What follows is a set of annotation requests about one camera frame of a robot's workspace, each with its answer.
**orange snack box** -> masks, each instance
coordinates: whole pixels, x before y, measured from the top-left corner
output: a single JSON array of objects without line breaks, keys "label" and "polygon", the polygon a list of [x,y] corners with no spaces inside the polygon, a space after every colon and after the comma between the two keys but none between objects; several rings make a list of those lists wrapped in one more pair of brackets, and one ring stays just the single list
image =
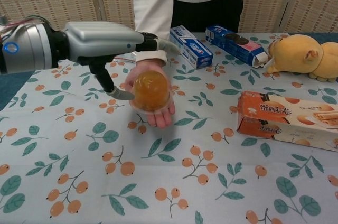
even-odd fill
[{"label": "orange snack box", "polygon": [[237,131],[338,152],[338,105],[245,91]]}]

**jelly cup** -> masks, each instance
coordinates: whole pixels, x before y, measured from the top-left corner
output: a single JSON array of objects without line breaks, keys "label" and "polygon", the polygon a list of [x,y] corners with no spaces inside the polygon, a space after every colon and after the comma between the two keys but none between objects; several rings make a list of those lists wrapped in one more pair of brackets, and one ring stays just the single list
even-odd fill
[{"label": "jelly cup", "polygon": [[168,81],[157,71],[141,73],[134,81],[132,93],[135,98],[130,101],[131,106],[143,114],[159,114],[172,103]]}]

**table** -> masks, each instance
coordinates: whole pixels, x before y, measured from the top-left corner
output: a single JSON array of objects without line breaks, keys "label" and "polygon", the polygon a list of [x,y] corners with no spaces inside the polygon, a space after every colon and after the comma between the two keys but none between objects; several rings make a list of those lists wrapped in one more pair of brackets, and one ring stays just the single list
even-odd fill
[{"label": "table", "polygon": [[[266,48],[282,34],[242,35]],[[336,223],[337,153],[247,144],[235,106],[244,90],[323,101],[308,90],[337,83],[266,74],[205,45],[212,70],[168,58],[176,113],[165,130],[108,98],[87,67],[35,72],[0,112],[0,223]],[[107,69],[123,87],[133,66]]]}]

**yellow plush bear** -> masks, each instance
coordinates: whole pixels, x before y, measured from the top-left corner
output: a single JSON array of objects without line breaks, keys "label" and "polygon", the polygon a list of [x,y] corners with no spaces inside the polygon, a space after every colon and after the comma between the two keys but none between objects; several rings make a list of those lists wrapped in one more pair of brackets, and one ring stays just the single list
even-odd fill
[{"label": "yellow plush bear", "polygon": [[267,73],[309,73],[321,82],[335,82],[338,77],[338,43],[320,45],[310,36],[296,34],[273,42],[268,52],[273,60]]}]

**cookie box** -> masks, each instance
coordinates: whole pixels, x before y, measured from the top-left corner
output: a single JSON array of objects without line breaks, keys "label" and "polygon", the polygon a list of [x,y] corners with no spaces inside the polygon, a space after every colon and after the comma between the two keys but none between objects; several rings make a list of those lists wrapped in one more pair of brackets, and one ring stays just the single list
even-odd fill
[{"label": "cookie box", "polygon": [[269,60],[260,44],[219,25],[207,27],[205,39],[254,68],[263,67]]},{"label": "cookie box", "polygon": [[182,56],[193,68],[204,68],[212,64],[213,53],[184,26],[170,29],[170,41],[180,48]]},{"label": "cookie box", "polygon": [[238,110],[239,133],[338,152],[338,105],[245,91]]}]

